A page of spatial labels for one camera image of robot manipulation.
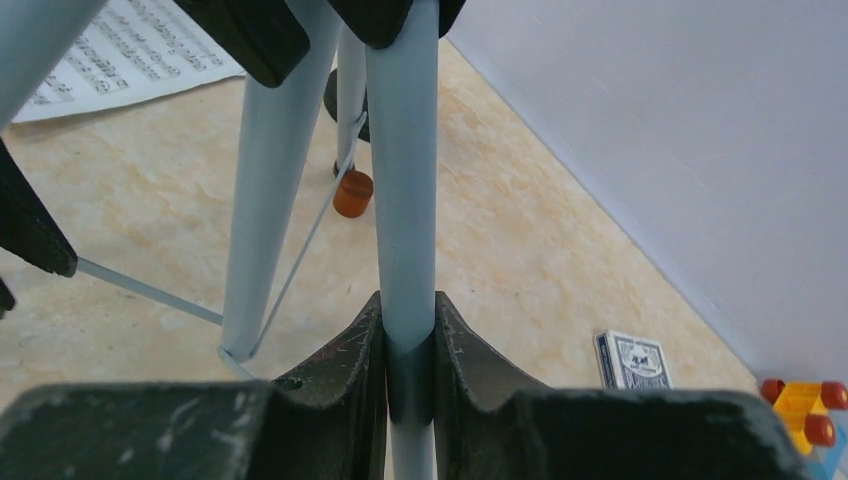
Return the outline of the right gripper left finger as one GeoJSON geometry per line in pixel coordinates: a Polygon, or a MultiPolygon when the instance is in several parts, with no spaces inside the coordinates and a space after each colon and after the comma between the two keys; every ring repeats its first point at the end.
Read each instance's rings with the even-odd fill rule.
{"type": "Polygon", "coordinates": [[[380,479],[380,298],[273,380],[53,384],[1,417],[5,479],[380,479]]]}

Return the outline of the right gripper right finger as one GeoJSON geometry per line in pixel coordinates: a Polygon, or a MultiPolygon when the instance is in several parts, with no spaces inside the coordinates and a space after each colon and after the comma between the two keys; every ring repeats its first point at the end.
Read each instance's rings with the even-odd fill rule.
{"type": "Polygon", "coordinates": [[[728,390],[547,386],[435,298],[441,479],[807,479],[770,407],[728,390]]]}

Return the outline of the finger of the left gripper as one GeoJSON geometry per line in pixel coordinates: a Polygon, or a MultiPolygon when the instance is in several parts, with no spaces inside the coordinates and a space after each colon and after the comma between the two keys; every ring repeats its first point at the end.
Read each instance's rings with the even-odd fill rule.
{"type": "Polygon", "coordinates": [[[48,273],[72,277],[78,255],[1,142],[1,248],[48,273]]]}
{"type": "Polygon", "coordinates": [[[253,79],[276,88],[310,49],[284,0],[176,0],[253,79]]]}

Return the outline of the sheet music page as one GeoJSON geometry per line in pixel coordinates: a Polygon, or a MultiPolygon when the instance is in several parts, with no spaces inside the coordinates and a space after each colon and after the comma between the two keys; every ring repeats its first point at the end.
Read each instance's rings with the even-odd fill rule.
{"type": "Polygon", "coordinates": [[[172,1],[109,1],[15,123],[133,105],[244,70],[172,1]]]}

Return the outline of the light blue music stand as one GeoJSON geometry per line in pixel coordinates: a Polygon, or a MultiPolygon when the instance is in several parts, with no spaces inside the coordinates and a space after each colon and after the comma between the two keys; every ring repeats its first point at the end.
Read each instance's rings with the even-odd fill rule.
{"type": "Polygon", "coordinates": [[[461,10],[456,1],[285,1],[310,49],[284,82],[267,88],[249,74],[241,134],[255,156],[291,154],[302,136],[272,139],[319,100],[307,87],[321,76],[319,44],[340,25],[366,46],[384,331],[387,426],[396,433],[399,468],[414,479],[432,473],[424,435],[436,320],[436,124],[438,41],[461,10]]]}

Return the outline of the small brown cylinder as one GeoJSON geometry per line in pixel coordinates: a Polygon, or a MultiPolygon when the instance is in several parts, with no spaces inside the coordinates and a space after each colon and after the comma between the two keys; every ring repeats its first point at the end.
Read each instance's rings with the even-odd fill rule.
{"type": "Polygon", "coordinates": [[[358,218],[364,214],[373,193],[372,178],[361,171],[350,170],[342,175],[332,205],[341,216],[358,218]]]}

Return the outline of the colourful wooden toy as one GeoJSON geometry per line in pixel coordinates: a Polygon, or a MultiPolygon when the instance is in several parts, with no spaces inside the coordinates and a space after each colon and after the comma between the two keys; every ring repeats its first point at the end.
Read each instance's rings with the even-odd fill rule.
{"type": "Polygon", "coordinates": [[[835,479],[847,447],[847,433],[832,419],[847,410],[847,388],[838,381],[785,382],[770,378],[760,386],[814,479],[835,479]]]}

